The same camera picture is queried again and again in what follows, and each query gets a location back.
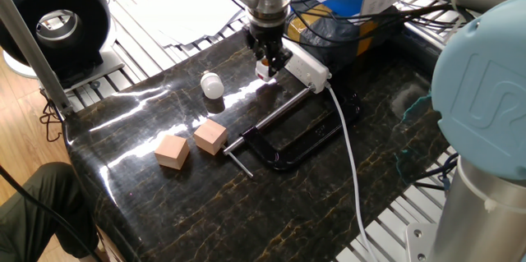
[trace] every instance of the marble surface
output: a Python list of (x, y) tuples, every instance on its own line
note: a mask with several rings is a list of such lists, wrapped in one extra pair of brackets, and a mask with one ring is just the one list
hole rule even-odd
[[(329, 261), (358, 234), (343, 134), (291, 172), (269, 170), (248, 149), (236, 150), (253, 180), (231, 159), (196, 147), (192, 134), (206, 118), (226, 126), (233, 142), (303, 88), (286, 71), (266, 85), (253, 64), (236, 34), (67, 118), (67, 149), (96, 222), (126, 260)], [(205, 70), (223, 79), (222, 101), (202, 94)], [(332, 82), (362, 99), (361, 117), (349, 131), (369, 223), (447, 143), (431, 110), (429, 83), (399, 52), (375, 49)], [(285, 146), (331, 105), (326, 95), (313, 94), (265, 130), (266, 138)], [(165, 134), (188, 138), (181, 171), (155, 160)]]

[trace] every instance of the white power strip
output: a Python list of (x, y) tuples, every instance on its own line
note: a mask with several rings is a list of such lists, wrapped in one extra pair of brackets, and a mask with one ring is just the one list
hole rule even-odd
[(314, 85), (314, 93), (319, 94), (325, 88), (325, 82), (331, 78), (329, 68), (298, 44), (283, 39), (283, 45), (293, 53), (285, 68), (305, 86)]

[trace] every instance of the wooden cube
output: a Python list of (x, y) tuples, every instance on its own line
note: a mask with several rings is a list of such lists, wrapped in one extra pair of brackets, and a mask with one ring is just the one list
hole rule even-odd
[(204, 151), (215, 155), (226, 143), (228, 138), (227, 129), (217, 122), (208, 119), (194, 133), (196, 145)]
[(155, 157), (160, 165), (180, 170), (189, 152), (187, 139), (166, 135), (155, 151)]

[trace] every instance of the person's leg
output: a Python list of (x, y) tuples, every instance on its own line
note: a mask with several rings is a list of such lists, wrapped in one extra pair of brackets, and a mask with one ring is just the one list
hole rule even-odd
[[(72, 166), (66, 163), (45, 164), (23, 187), (35, 199), (63, 216), (90, 249), (96, 249), (99, 238), (95, 224)], [(79, 259), (89, 255), (51, 216), (16, 193), (0, 207), (0, 260), (4, 261), (3, 257), (6, 257), (6, 262), (36, 262), (54, 233), (68, 254)], [(18, 260), (8, 260), (15, 256)]]

